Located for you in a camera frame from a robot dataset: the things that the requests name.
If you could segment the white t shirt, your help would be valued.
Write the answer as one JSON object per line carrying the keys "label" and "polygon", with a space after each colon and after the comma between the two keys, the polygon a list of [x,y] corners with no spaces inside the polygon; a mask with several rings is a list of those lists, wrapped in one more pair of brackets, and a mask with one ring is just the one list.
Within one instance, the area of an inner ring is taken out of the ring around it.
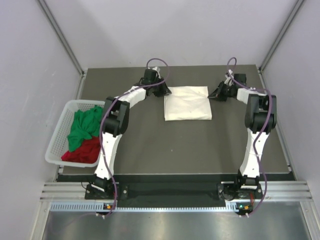
{"label": "white t shirt", "polygon": [[170,87],[164,97],[164,120],[211,120],[212,109],[207,86]]}

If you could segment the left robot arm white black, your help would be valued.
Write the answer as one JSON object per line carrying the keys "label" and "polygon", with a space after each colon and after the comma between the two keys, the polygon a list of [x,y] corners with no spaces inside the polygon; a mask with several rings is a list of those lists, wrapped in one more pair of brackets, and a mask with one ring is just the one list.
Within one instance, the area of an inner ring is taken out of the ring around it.
{"label": "left robot arm white black", "polygon": [[93,180],[87,186],[87,199],[117,198],[114,163],[118,145],[129,125],[130,109],[152,94],[156,97],[170,95],[165,80],[158,66],[147,67],[143,77],[129,90],[106,98],[98,136],[100,152]]}

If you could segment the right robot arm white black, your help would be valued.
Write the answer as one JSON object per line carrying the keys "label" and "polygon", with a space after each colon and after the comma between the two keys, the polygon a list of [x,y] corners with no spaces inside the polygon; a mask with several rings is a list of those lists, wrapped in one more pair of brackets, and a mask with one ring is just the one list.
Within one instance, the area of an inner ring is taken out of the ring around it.
{"label": "right robot arm white black", "polygon": [[244,125],[247,129],[247,144],[242,164],[235,183],[220,190],[220,196],[231,195],[232,199],[245,198],[260,190],[261,158],[271,131],[277,125],[277,97],[268,89],[247,86],[244,73],[228,70],[226,79],[208,96],[210,100],[225,102],[234,98],[246,104]]}

